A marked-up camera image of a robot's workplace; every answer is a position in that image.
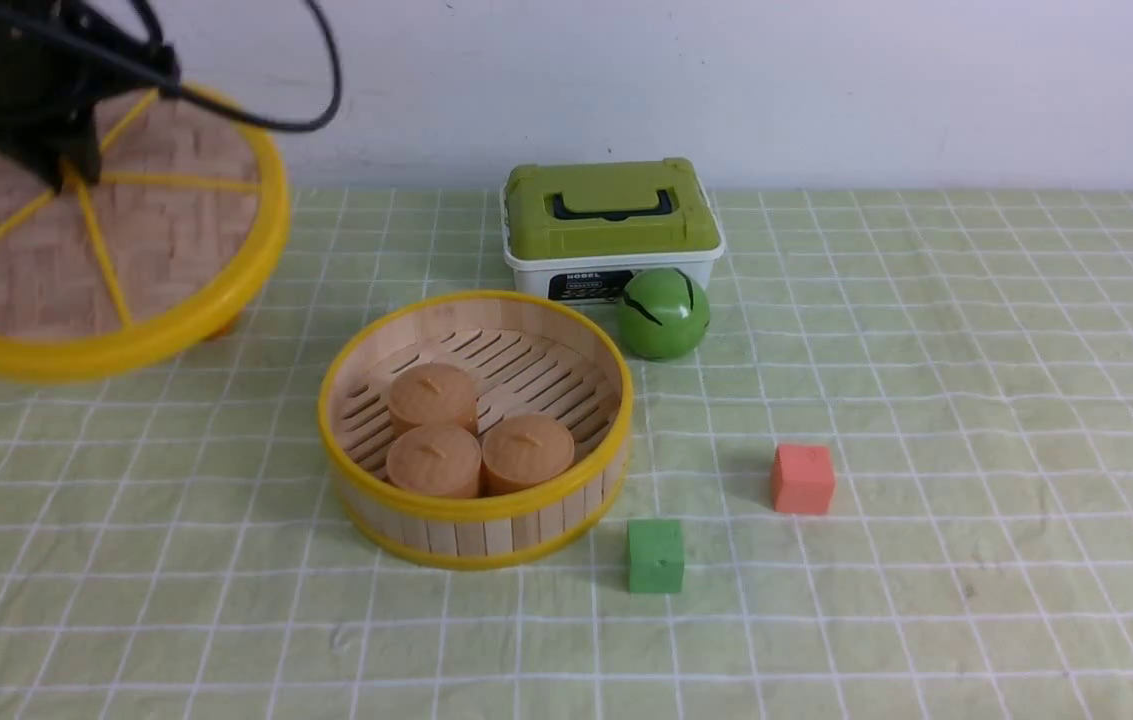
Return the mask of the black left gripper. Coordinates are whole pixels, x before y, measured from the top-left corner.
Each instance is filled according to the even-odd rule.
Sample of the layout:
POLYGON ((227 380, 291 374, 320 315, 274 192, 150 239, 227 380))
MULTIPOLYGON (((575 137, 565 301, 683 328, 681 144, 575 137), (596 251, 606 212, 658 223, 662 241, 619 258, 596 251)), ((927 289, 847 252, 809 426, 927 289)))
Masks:
MULTIPOLYGON (((0 10, 41 20, 73 40, 100 46, 138 68, 181 78, 174 46, 147 1, 133 1, 145 37, 119 27, 91 1, 0 1, 0 10)), ((0 156, 63 190, 66 169, 96 184, 103 173, 96 109, 147 87, 104 61, 76 56, 0 19, 0 156)))

